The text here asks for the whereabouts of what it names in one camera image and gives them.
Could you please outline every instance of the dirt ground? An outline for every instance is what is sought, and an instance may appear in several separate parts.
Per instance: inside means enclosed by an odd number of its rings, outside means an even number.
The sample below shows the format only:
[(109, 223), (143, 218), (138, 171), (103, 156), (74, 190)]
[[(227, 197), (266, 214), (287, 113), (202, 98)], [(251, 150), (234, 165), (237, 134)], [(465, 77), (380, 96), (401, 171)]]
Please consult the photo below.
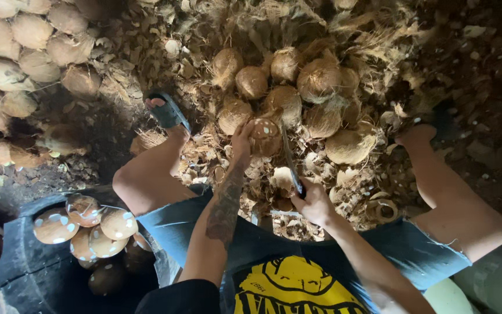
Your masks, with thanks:
[[(295, 13), (296, 19), (300, 23), (300, 18), (316, 22), (307, 28), (300, 24), (302, 28), (296, 33), (304, 35), (295, 40), (296, 43), (307, 43), (319, 33), (330, 35), (337, 42), (336, 53), (342, 65), (351, 64), (352, 56), (357, 56), (371, 69), (362, 75), (357, 95), (362, 103), (361, 114), (364, 119), (372, 121), (382, 132), (368, 161), (352, 167), (331, 163), (323, 154), (324, 140), (307, 139), (300, 144), (299, 138), (303, 138), (303, 132), (297, 130), (291, 133), (296, 157), (302, 161), (298, 165), (300, 174), (323, 182), (338, 212), (348, 217), (358, 229), (369, 229), (380, 224), (380, 221), (369, 217), (369, 206), (370, 202), (381, 196), (396, 204), (400, 215), (411, 217), (424, 212), (428, 208), (417, 193), (408, 156), (400, 147), (394, 148), (389, 144), (389, 139), (392, 142), (396, 133), (418, 122), (416, 118), (422, 121), (429, 119), (429, 113), (436, 104), (449, 101), (452, 107), (450, 112), (454, 115), (459, 132), (453, 140), (436, 142), (434, 147), (486, 202), (502, 213), (502, 1), (359, 0), (352, 10), (343, 11), (349, 12), (349, 17), (343, 19), (339, 27), (351, 25), (350, 19), (363, 16), (372, 8), (378, 8), (379, 19), (387, 19), (382, 22), (375, 20), (375, 25), (373, 21), (355, 25), (350, 32), (326, 31), (332, 27), (331, 21), (339, 12), (331, 2), (298, 2), (302, 6), (301, 11)], [(10, 132), (8, 135), (0, 133), (0, 139), (11, 140), (21, 136), (36, 138), (43, 133), (44, 125), (67, 123), (78, 129), (88, 153), (59, 156), (38, 168), (17, 169), (14, 165), (0, 167), (0, 222), (12, 220), (18, 215), (20, 205), (40, 197), (63, 190), (110, 184), (115, 171), (133, 158), (129, 148), (137, 131), (157, 130), (163, 133), (142, 106), (141, 92), (153, 84), (174, 86), (176, 100), (191, 123), (198, 126), (194, 139), (184, 151), (182, 167), (185, 165), (185, 168), (180, 169), (180, 179), (185, 184), (216, 184), (218, 178), (214, 170), (225, 166), (225, 161), (229, 160), (229, 147), (226, 146), (229, 140), (214, 124), (214, 107), (220, 103), (218, 99), (221, 99), (221, 94), (210, 84), (207, 65), (224, 42), (231, 41), (235, 47), (246, 47), (244, 42), (250, 42), (233, 34), (232, 37), (220, 35), (218, 42), (210, 41), (206, 45), (206, 41), (194, 40), (196, 33), (202, 35), (211, 31), (199, 24), (201, 20), (197, 13), (206, 15), (204, 9), (199, 11), (199, 3), (144, 3), (141, 4), (143, 9), (136, 9), (133, 3), (129, 4), (130, 13), (124, 12), (119, 22), (98, 24), (101, 34), (105, 35), (101, 38), (107, 39), (100, 43), (97, 40), (95, 50), (101, 51), (94, 53), (93, 50), (91, 61), (91, 65), (104, 78), (99, 102), (78, 101), (60, 84), (56, 84), (35, 93), (40, 109), (32, 116), (26, 119), (12, 118)], [(407, 10), (397, 8), (396, 3)], [(259, 1), (248, 4), (259, 6)], [(387, 11), (381, 8), (388, 7), (391, 8), (390, 14), (383, 14)], [(149, 16), (148, 12), (154, 12), (155, 15)], [(401, 15), (406, 17), (393, 19)], [(189, 23), (194, 16), (198, 22)], [(261, 33), (261, 28), (267, 22), (267, 19), (257, 22), (254, 29)], [(405, 31), (405, 35), (396, 35), (392, 39), (374, 36), (381, 29), (399, 29), (402, 22), (403, 30), (411, 33)], [(136, 31), (145, 27), (146, 31)], [(221, 26), (212, 23), (211, 27)], [(350, 44), (365, 34), (376, 40), (363, 46)], [(141, 57), (133, 61), (134, 51), (139, 47), (133, 42), (141, 43), (141, 37), (145, 36), (153, 36), (150, 48), (153, 42), (159, 42), (157, 49), (164, 49), (169, 39), (175, 39), (192, 53), (182, 52), (175, 56), (159, 53), (160, 57), (156, 58), (162, 62), (159, 66), (152, 64), (152, 58)], [(124, 43), (118, 43), (122, 38), (132, 41), (128, 45), (129, 55), (125, 55)], [(141, 46), (146, 49), (148, 43)], [(256, 64), (260, 62), (261, 54), (255, 49), (254, 43), (250, 46), (252, 48), (246, 50), (248, 55), (244, 51), (244, 59), (246, 64)], [(275, 49), (277, 45), (273, 42), (265, 47)], [(116, 58), (112, 62), (116, 63), (108, 66), (103, 58), (112, 53), (115, 53)], [(389, 58), (393, 53), (403, 56)], [(122, 58), (130, 60), (135, 68), (121, 67), (118, 60)], [(244, 191), (240, 212), (242, 216), (249, 218), (253, 211), (267, 215), (271, 208), (291, 210), (285, 198), (288, 191), (271, 184), (275, 168), (283, 165), (283, 159), (279, 159), (257, 160), (253, 168), (248, 170), (248, 186)], [(286, 215), (272, 216), (277, 234), (297, 240), (324, 239), (322, 230), (303, 220)]]

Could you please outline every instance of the hand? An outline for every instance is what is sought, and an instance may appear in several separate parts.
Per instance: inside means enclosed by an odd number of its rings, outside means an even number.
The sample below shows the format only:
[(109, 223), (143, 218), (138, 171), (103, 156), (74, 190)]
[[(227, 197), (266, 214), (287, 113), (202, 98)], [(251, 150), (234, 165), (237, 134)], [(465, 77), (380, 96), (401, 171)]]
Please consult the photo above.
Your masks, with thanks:
[(232, 164), (241, 162), (243, 163), (244, 169), (249, 168), (249, 164), (251, 163), (251, 143), (249, 142), (249, 135), (253, 127), (254, 125), (249, 123), (249, 121), (242, 122), (232, 135), (232, 150), (234, 152)]
[(304, 177), (300, 177), (300, 181), (307, 192), (305, 199), (294, 195), (291, 200), (305, 219), (324, 228), (333, 219), (341, 217), (334, 210), (334, 205), (321, 184), (314, 184)]

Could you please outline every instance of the pile of coconut husks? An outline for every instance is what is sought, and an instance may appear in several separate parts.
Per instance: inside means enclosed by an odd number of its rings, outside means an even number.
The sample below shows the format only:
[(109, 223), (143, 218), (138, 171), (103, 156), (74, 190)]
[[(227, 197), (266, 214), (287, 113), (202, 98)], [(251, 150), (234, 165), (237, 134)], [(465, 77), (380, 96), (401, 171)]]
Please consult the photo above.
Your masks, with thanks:
[[(271, 216), (290, 239), (322, 240), (289, 201), (283, 122), (300, 175), (323, 184), (357, 229), (371, 229), (401, 214), (399, 192), (383, 182), (413, 182), (411, 170), (381, 166), (395, 147), (388, 135), (408, 121), (385, 93), (433, 30), (419, 29), (412, 3), (356, 2), (0, 0), (0, 132), (36, 112), (37, 93), (55, 84), (73, 95), (72, 106), (106, 104), (133, 117), (143, 112), (143, 92), (162, 88), (194, 132), (179, 168), (184, 184), (217, 186), (232, 157), (230, 135), (256, 119), (239, 214)], [(43, 122), (28, 144), (0, 138), (0, 166), (90, 154), (73, 126)], [(133, 154), (165, 140), (155, 125), (147, 115), (134, 121)], [(407, 196), (415, 184), (402, 189)]]

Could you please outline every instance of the denim shorts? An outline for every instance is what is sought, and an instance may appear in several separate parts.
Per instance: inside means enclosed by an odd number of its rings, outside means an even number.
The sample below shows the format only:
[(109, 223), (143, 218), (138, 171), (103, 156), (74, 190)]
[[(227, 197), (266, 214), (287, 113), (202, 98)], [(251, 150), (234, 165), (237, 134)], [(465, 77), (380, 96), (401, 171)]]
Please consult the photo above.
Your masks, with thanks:
[[(181, 267), (185, 265), (195, 222), (213, 196), (210, 187), (192, 185), (197, 197), (158, 208), (137, 219)], [(472, 263), (436, 242), (410, 221), (398, 219), (360, 235), (422, 292)], [(376, 312), (371, 298), (336, 241), (298, 242), (281, 238), (238, 217), (228, 251), (227, 273), (277, 257), (297, 255), (314, 261)]]

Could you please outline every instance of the leg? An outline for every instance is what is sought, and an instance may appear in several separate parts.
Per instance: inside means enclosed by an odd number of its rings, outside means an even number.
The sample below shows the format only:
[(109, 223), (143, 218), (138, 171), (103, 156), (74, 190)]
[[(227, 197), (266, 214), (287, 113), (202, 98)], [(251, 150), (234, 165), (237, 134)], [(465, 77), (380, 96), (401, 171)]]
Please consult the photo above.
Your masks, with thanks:
[(397, 138), (408, 151), (420, 195), (433, 208), (412, 222), (474, 262), (502, 245), (502, 215), (439, 160), (429, 144), (434, 136), (433, 127), (420, 125)]
[(113, 178), (115, 193), (135, 216), (197, 196), (172, 175), (178, 172), (181, 150), (189, 140), (183, 125), (166, 129), (168, 139), (129, 161)]

